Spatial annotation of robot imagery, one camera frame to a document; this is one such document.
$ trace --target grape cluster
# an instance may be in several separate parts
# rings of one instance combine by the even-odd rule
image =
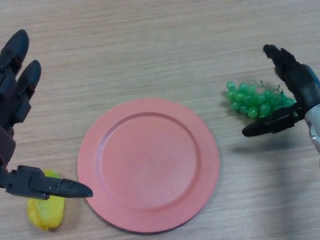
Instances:
[[[296,101],[287,97],[283,91],[275,89],[265,89],[258,92],[256,86],[240,83],[237,85],[228,81],[226,83],[226,98],[230,101],[230,107],[234,111],[246,114],[249,118],[263,118],[273,111],[289,107]]]

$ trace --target pink plate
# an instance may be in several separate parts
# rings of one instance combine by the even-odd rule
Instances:
[[[211,131],[188,108],[157,98],[120,104],[89,129],[78,157],[79,181],[103,219],[128,231],[175,228],[208,202],[218,181]]]

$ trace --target table surface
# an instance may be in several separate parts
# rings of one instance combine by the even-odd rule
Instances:
[[[200,214],[158,235],[115,229],[83,199],[67,199],[61,226],[43,232],[29,222],[26,199],[2,190],[0,239],[319,239],[319,154],[305,123],[245,138],[245,122],[223,97],[227,81],[281,84],[264,44],[320,73],[319,13],[318,0],[2,0],[0,43],[25,29],[24,66],[38,59],[43,70],[32,110],[15,127],[10,169],[23,164],[77,179],[79,148],[94,121],[124,101],[159,97],[207,123],[221,170]]]

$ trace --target grape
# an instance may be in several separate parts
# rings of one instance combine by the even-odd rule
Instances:
[[[240,107],[240,104],[235,102],[235,101],[233,101],[233,102],[231,102],[230,107],[231,107],[232,110],[237,111],[239,109],[239,107]]]
[[[247,92],[247,88],[248,88],[248,85],[242,82],[239,85],[238,92],[245,94]]]
[[[260,107],[260,113],[262,115],[268,115],[270,113],[271,106],[269,103],[264,103]]]
[[[278,104],[278,103],[280,103],[281,102],[281,99],[282,99],[282,96],[281,96],[281,94],[274,94],[272,97],[271,97],[271,104],[272,105],[276,105],[276,104]]]
[[[248,117],[251,119],[254,119],[258,116],[258,108],[255,106],[252,106],[248,109]]]
[[[246,89],[248,95],[253,95],[256,92],[256,87],[254,85],[249,85]]]
[[[243,102],[248,107],[252,107],[253,105],[255,105],[255,99],[253,96],[245,96]]]
[[[236,102],[241,102],[243,99],[244,99],[245,95],[241,92],[237,92],[235,95],[234,95],[234,100]]]
[[[273,95],[274,95],[274,92],[271,90],[264,91],[265,101],[270,103]]]
[[[241,105],[239,111],[242,114],[246,114],[248,112],[248,107],[246,105]]]
[[[226,94],[225,94],[225,97],[230,100],[230,101],[233,101],[234,100],[234,97],[235,97],[235,92],[234,91],[227,91]]]
[[[236,86],[236,84],[233,82],[233,81],[228,81],[227,83],[226,83],[226,88],[228,89],[228,90],[232,90],[232,91],[236,91],[237,90],[237,86]]]
[[[261,94],[261,93],[257,93],[255,96],[254,96],[254,101],[255,101],[255,104],[260,106],[262,104],[265,103],[266,101],[266,96],[264,94]]]

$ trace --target starfruit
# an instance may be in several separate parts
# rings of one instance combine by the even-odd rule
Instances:
[[[45,169],[44,175],[60,178],[50,169]],[[27,215],[29,220],[43,231],[57,228],[64,218],[65,199],[59,196],[50,196],[48,200],[28,198]]]

